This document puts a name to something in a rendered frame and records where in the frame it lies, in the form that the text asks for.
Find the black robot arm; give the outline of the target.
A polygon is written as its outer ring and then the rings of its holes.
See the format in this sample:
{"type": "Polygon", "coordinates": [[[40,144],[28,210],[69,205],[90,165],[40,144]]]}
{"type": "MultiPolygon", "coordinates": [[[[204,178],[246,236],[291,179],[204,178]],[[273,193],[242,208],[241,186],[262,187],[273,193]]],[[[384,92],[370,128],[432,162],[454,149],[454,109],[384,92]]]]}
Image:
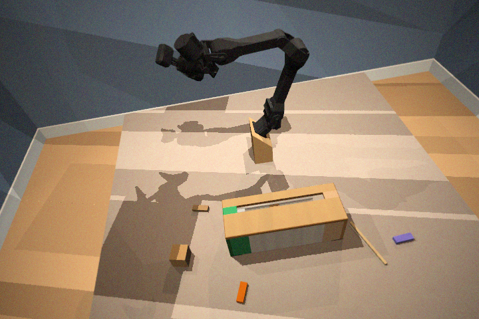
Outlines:
{"type": "Polygon", "coordinates": [[[212,78],[219,70],[216,64],[225,65],[242,55],[277,47],[285,53],[285,65],[273,96],[266,98],[263,105],[264,115],[257,122],[252,121],[255,133],[264,138],[272,129],[277,130],[281,127],[281,120],[285,112],[284,103],[289,89],[297,71],[309,58],[309,51],[303,41],[281,29],[276,29],[242,39],[226,37],[203,41],[199,41],[194,33],[190,33],[179,36],[174,43],[174,48],[180,53],[180,56],[190,62],[193,72],[209,74],[212,78]]]}

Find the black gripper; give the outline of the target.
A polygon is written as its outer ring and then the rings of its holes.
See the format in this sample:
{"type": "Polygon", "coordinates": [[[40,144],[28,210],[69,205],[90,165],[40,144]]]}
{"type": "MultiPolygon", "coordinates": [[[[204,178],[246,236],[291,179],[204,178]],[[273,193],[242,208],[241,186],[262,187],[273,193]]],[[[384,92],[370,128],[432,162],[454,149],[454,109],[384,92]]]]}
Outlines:
{"type": "Polygon", "coordinates": [[[169,67],[170,65],[176,66],[176,70],[187,76],[188,78],[196,81],[201,81],[204,78],[204,74],[198,74],[192,71],[190,68],[190,62],[184,57],[179,56],[178,59],[173,57],[174,49],[165,44],[160,44],[156,55],[156,64],[163,67],[169,67]]]}

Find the small purple flat block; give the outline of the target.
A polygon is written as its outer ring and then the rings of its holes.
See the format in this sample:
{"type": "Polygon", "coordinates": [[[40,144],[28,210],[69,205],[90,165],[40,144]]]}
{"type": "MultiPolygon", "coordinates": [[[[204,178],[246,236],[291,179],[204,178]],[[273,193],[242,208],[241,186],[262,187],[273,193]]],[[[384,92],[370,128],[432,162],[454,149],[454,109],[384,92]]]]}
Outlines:
{"type": "Polygon", "coordinates": [[[414,237],[412,233],[405,233],[402,235],[393,236],[392,239],[396,244],[399,244],[399,243],[414,240],[414,237]]]}

